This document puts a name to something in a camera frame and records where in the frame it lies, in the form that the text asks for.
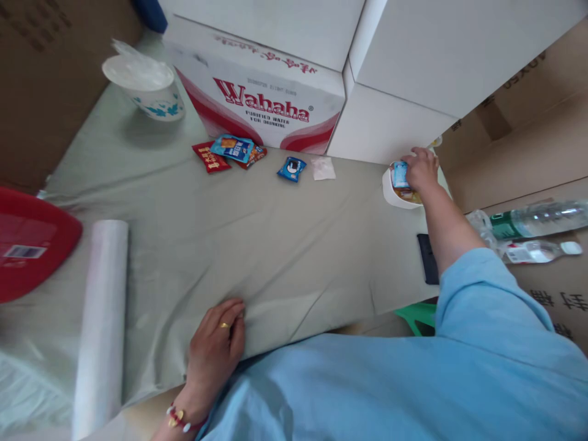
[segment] white cardboard box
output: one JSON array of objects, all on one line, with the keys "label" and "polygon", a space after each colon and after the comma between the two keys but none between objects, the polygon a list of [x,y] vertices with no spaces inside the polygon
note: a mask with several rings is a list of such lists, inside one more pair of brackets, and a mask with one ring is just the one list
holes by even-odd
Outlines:
[{"label": "white cardboard box", "polygon": [[326,151],[345,102],[340,72],[177,16],[164,44],[211,137]]},{"label": "white cardboard box", "polygon": [[414,146],[427,147],[456,118],[356,83],[343,70],[347,102],[328,156],[390,164]]},{"label": "white cardboard box", "polygon": [[177,0],[190,20],[343,70],[364,0]]},{"label": "white cardboard box", "polygon": [[586,0],[366,0],[355,80],[459,118],[588,13]]}]

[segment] blue snack packet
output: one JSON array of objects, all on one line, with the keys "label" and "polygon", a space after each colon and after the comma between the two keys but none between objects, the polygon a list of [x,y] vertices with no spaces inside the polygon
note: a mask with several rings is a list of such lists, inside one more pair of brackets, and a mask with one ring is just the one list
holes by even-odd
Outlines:
[{"label": "blue snack packet", "polygon": [[392,186],[394,188],[410,188],[408,181],[406,180],[406,171],[409,165],[404,161],[396,161],[394,163],[394,179],[392,180]]},{"label": "blue snack packet", "polygon": [[278,170],[277,174],[289,181],[298,182],[298,175],[305,167],[306,163],[303,160],[288,156],[286,163]]},{"label": "blue snack packet", "polygon": [[210,151],[246,164],[249,162],[254,146],[255,143],[248,138],[221,135],[210,146]]}]

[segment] brown cardboard box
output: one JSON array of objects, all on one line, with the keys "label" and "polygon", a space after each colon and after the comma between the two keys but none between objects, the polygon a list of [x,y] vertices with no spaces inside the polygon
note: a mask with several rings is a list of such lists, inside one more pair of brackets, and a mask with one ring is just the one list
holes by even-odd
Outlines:
[{"label": "brown cardboard box", "polygon": [[443,134],[454,200],[468,212],[588,176],[586,121],[583,20]]},{"label": "brown cardboard box", "polygon": [[[588,20],[538,55],[443,134],[436,149],[454,200],[489,215],[548,198],[588,198]],[[588,253],[588,228],[575,231]],[[559,333],[588,355],[588,254],[510,265]]]},{"label": "brown cardboard box", "polygon": [[[588,178],[484,209],[489,215],[520,208],[547,198],[588,197]],[[588,252],[588,228],[575,231],[576,241]],[[556,330],[571,338],[588,356],[588,255],[564,256],[540,265],[509,265],[519,286],[541,303]]]},{"label": "brown cardboard box", "polygon": [[0,185],[35,194],[108,83],[111,39],[143,26],[130,0],[8,0],[0,17]]}]

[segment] red snack packet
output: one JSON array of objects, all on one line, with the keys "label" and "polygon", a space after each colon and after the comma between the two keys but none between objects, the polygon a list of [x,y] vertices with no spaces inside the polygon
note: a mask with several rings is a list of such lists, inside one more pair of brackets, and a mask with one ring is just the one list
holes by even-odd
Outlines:
[{"label": "red snack packet", "polygon": [[259,161],[261,158],[263,158],[267,154],[268,154],[268,150],[266,148],[254,146],[253,150],[251,151],[251,156],[249,156],[249,161],[246,164],[244,164],[242,162],[238,162],[238,161],[235,161],[235,164],[237,164],[243,170],[248,170],[249,167],[251,167],[251,165],[254,162]]},{"label": "red snack packet", "polygon": [[222,156],[214,154],[210,151],[210,146],[213,143],[214,141],[209,141],[207,143],[196,144],[195,146],[192,146],[194,153],[198,155],[202,162],[204,162],[204,165],[206,165],[206,171],[209,174],[222,172],[223,170],[231,168],[229,163]]}]

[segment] beaded bracelet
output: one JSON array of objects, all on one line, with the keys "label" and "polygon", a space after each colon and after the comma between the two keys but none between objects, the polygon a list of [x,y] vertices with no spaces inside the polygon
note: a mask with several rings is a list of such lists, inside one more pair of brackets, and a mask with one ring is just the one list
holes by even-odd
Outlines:
[{"label": "beaded bracelet", "polygon": [[166,414],[170,416],[170,422],[168,423],[168,425],[171,428],[174,428],[176,426],[180,426],[180,427],[182,427],[182,431],[184,433],[188,433],[189,431],[198,431],[208,421],[208,417],[206,417],[204,419],[204,421],[202,421],[199,424],[196,424],[195,426],[191,425],[190,423],[186,423],[185,421],[183,421],[184,411],[183,410],[176,411],[176,406],[174,406],[173,401],[171,402],[169,408],[167,409]]}]

